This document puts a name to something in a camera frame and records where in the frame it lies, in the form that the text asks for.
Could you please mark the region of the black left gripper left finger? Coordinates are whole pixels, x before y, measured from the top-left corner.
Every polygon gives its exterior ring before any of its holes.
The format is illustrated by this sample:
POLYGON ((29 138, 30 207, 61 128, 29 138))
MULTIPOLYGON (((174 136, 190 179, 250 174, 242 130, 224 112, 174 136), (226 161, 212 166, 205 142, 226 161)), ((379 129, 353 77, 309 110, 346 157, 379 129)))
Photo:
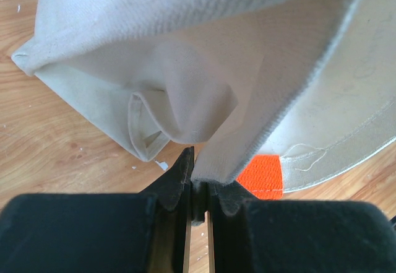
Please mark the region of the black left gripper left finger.
POLYGON ((2 272, 187 272, 194 148, 139 193, 21 194, 1 211, 2 272))

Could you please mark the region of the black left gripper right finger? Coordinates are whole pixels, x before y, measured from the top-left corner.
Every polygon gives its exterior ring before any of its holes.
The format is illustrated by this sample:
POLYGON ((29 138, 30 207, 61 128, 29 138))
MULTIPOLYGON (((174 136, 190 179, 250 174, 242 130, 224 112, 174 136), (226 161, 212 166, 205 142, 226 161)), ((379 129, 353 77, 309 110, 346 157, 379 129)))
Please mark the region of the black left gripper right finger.
POLYGON ((208 186, 212 272, 394 272, 395 230, 374 205, 271 201, 208 186))

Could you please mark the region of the white canvas tote bag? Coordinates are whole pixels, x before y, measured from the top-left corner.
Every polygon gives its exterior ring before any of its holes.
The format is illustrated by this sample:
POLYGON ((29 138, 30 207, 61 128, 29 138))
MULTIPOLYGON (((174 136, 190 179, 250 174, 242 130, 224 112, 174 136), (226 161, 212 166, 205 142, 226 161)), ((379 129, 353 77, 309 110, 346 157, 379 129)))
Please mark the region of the white canvas tote bag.
POLYGON ((12 60, 141 161, 203 144, 194 180, 278 155, 290 193, 395 142, 395 0, 38 0, 12 60))

